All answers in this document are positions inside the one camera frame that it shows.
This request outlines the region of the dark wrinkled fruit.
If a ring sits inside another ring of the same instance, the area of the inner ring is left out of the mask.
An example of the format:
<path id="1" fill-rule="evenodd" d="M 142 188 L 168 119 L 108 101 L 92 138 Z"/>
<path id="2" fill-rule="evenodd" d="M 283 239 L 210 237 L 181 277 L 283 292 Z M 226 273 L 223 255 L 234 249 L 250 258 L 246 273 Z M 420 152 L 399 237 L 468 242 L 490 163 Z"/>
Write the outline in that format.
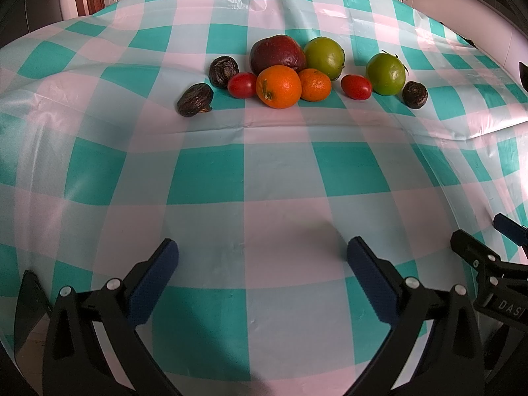
<path id="1" fill-rule="evenodd" d="M 231 56 L 219 56 L 210 63 L 209 79 L 216 88 L 227 89 L 228 82 L 238 73 L 238 63 Z"/>
<path id="2" fill-rule="evenodd" d="M 214 91 L 206 83 L 191 85 L 176 103 L 176 111 L 180 116 L 192 117 L 198 113 L 208 113 L 212 110 L 211 103 Z"/>
<path id="3" fill-rule="evenodd" d="M 426 104 L 428 96 L 427 88 L 420 82 L 406 82 L 402 91 L 402 99 L 405 105 L 411 109 L 422 108 Z"/>

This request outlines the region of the green apple with stem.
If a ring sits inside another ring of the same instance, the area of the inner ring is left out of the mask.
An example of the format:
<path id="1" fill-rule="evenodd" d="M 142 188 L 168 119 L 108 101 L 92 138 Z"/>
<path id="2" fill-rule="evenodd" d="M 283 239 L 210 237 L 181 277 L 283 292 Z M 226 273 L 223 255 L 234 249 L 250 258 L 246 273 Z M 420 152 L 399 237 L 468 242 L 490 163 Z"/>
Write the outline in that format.
<path id="1" fill-rule="evenodd" d="M 407 69 L 395 54 L 375 54 L 365 67 L 372 90 L 382 96 L 397 95 L 405 85 Z"/>

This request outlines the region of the red tomato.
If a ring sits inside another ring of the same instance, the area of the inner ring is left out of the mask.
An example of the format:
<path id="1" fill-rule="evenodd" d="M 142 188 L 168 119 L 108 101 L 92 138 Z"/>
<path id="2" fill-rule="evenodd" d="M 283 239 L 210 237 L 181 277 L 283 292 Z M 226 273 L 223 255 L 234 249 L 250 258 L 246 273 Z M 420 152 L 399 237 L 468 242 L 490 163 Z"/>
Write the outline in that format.
<path id="1" fill-rule="evenodd" d="M 354 100 L 366 100 L 371 97 L 371 82 L 358 74 L 347 74 L 340 82 L 343 93 Z"/>
<path id="2" fill-rule="evenodd" d="M 237 73 L 229 80 L 227 90 L 232 97 L 251 98 L 256 95 L 256 82 L 257 76 L 253 73 Z"/>

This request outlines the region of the small orange mandarin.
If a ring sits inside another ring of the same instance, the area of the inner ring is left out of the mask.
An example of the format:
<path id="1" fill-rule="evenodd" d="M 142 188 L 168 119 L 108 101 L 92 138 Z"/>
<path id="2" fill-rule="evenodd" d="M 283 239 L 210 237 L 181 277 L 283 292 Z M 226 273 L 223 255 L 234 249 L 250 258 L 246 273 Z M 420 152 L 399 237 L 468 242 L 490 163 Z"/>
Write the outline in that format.
<path id="1" fill-rule="evenodd" d="M 332 90 L 332 82 L 328 75 L 313 68 L 307 68 L 299 73 L 302 84 L 301 99 L 309 102 L 325 100 Z"/>

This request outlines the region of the large orange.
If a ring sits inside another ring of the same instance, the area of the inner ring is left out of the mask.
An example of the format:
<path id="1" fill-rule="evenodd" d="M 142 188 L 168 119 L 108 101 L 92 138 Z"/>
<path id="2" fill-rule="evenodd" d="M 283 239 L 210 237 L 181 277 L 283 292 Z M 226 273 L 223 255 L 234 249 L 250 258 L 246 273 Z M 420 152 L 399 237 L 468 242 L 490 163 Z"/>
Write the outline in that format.
<path id="1" fill-rule="evenodd" d="M 257 76 L 256 94 L 266 106 L 285 109 L 300 100 L 302 83 L 297 72 L 292 68 L 273 65 Z"/>

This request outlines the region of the dark red apple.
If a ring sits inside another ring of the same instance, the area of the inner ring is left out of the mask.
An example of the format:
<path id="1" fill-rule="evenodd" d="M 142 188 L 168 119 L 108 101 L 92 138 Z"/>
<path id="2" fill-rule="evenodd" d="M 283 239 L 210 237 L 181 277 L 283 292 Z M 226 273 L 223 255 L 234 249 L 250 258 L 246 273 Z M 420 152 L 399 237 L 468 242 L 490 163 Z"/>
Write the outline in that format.
<path id="1" fill-rule="evenodd" d="M 251 71 L 259 75 L 274 65 L 284 65 L 299 73 L 307 67 L 303 48 L 284 34 L 257 41 L 250 50 Z"/>

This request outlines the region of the teal pink checkered tablecloth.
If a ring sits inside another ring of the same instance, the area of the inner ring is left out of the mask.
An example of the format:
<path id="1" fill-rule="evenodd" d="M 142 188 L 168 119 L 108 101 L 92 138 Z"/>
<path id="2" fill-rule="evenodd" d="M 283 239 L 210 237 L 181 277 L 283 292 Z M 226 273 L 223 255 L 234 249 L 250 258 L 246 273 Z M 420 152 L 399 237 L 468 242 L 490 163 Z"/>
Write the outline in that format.
<path id="1" fill-rule="evenodd" d="M 339 88 L 275 110 L 216 90 L 229 55 L 285 33 L 380 51 L 427 104 Z M 474 288 L 463 229 L 505 260 L 495 214 L 527 220 L 527 94 L 486 54 L 396 0 L 123 0 L 1 51 L 1 339 L 24 271 L 49 297 L 124 277 L 165 238 L 180 262 L 141 339 L 187 395 L 340 395 L 387 334 L 347 266 L 361 236 L 430 288 Z"/>

